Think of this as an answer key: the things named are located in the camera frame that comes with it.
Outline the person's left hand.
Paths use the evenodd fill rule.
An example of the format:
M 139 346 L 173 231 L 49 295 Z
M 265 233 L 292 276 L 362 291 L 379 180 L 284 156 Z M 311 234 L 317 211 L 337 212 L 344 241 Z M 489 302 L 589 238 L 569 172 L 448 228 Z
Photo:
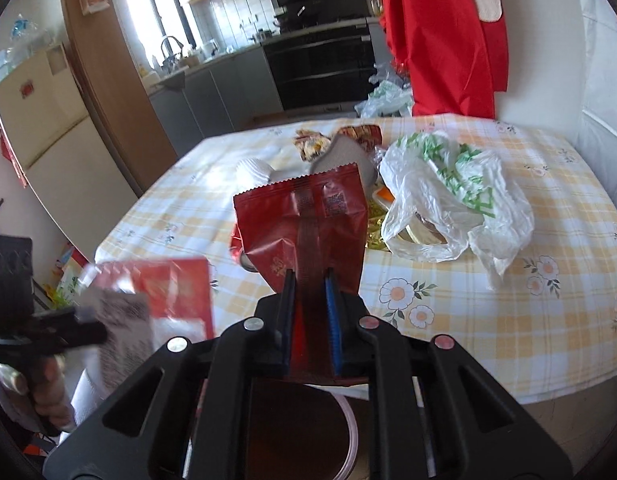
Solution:
M 12 378 L 17 374 L 14 368 L 0 364 L 0 409 L 8 422 L 34 432 L 44 430 L 43 420 L 59 431 L 74 428 L 74 408 L 66 394 L 63 370 L 54 356 L 40 361 L 32 382 L 19 377 L 26 393 L 14 388 Z

